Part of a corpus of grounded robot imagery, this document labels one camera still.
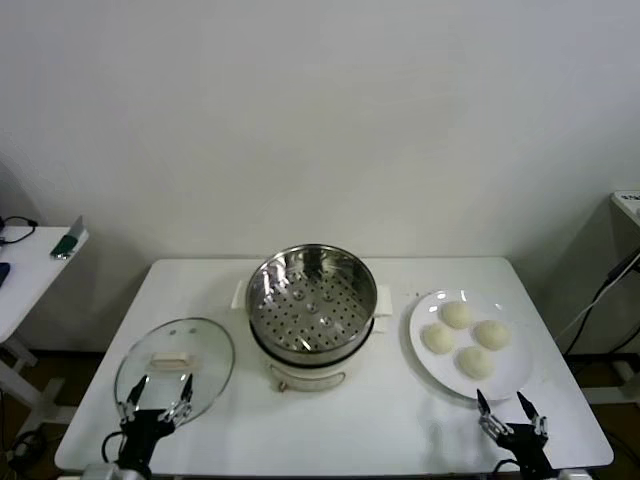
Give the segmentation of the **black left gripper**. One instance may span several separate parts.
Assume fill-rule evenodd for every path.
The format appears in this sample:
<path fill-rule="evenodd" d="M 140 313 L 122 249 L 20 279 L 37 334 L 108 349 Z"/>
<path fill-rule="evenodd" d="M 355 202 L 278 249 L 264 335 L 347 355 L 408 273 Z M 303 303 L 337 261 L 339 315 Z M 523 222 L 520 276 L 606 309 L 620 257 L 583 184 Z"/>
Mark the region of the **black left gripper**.
<path fill-rule="evenodd" d="M 183 422 L 191 413 L 193 374 L 189 374 L 179 400 L 164 412 L 158 409 L 137 410 L 148 382 L 143 375 L 132 387 L 125 401 L 118 402 L 124 445 L 118 454 L 118 466 L 125 470 L 149 470 L 159 440 L 174 433 L 174 423 Z"/>

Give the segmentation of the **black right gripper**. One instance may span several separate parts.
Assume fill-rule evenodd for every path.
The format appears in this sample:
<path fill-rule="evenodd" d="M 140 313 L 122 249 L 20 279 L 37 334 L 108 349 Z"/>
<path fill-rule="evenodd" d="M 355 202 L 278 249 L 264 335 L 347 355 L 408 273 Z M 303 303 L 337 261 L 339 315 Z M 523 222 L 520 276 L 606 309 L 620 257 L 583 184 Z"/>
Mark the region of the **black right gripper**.
<path fill-rule="evenodd" d="M 541 416 L 533 403 L 520 391 L 518 400 L 530 424 L 504 424 L 492 414 L 483 393 L 477 390 L 479 424 L 482 430 L 515 457 L 523 479 L 552 479 L 556 471 L 544 453 L 548 441 L 547 417 Z"/>

